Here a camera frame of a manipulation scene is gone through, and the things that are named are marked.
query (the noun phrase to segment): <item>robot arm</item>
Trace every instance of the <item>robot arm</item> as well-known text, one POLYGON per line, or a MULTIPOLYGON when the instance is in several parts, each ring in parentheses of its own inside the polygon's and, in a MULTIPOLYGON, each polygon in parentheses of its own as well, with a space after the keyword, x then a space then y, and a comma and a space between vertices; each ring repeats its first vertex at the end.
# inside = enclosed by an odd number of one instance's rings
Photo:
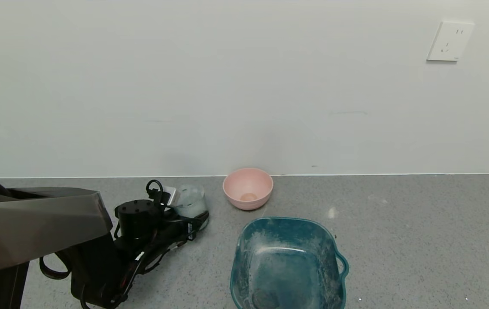
POLYGON ((177 200, 177 191, 163 188, 159 182, 158 190, 150 189, 151 182, 146 188, 150 200, 116 207, 119 223, 115 239, 97 191, 0 188, 0 272, 20 269, 40 258, 40 269, 51 279, 64 279, 72 273, 71 293, 83 308, 86 303, 117 307, 127 298, 137 274, 150 272, 171 248, 193 240, 209 216, 205 212, 185 218, 166 209, 177 200), (52 253, 62 260, 67 272, 47 268, 42 257, 52 253), (147 268, 154 260, 158 260, 156 264, 147 268))

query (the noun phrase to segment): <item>clear plastic cup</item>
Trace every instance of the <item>clear plastic cup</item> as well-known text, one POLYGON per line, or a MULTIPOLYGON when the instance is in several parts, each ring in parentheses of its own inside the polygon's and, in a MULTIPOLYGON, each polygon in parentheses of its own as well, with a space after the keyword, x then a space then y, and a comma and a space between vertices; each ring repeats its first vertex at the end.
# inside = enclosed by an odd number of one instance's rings
MULTIPOLYGON (((195 218, 207 211, 207 204, 204 200, 204 188, 200 185, 182 185, 178 189, 179 199, 174 208, 178 215, 187 218, 195 218)), ((204 229, 210 218, 208 218, 200 229, 204 229)))

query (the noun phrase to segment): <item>electrical socket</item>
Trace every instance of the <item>electrical socket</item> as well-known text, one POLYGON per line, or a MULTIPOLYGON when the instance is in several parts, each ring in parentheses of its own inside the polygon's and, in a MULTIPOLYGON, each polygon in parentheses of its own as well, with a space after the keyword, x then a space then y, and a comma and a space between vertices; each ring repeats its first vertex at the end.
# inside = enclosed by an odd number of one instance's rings
POLYGON ((473 23, 450 23, 443 21, 439 26, 427 60, 458 61, 474 30, 473 23))

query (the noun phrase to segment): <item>speckled gray surface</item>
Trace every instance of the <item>speckled gray surface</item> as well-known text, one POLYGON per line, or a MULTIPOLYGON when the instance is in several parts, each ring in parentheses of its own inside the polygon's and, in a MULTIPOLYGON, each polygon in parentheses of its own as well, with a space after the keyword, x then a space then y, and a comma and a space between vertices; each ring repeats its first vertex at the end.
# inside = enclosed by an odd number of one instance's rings
MULTIPOLYGON (((234 308, 229 276, 238 235, 268 215, 318 221, 349 260, 349 309, 489 308, 489 175, 276 177, 266 206, 235 209, 223 178, 165 178, 201 184, 211 221, 202 235, 138 276, 120 308, 234 308)), ((77 186, 101 191, 113 209, 145 197, 143 178, 3 179, 5 186, 77 186)), ((52 266, 56 259, 46 259, 52 266)), ((31 263, 22 308, 79 308, 68 279, 54 281, 31 263)))

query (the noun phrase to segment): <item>plastic basin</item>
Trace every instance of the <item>plastic basin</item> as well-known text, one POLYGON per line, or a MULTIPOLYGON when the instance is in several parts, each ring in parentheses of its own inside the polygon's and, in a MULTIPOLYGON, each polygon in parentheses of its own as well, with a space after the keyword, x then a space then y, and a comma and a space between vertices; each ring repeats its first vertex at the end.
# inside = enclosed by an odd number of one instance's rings
POLYGON ((343 309, 348 271, 334 237, 322 225, 260 218, 239 237, 231 295, 238 309, 343 309))

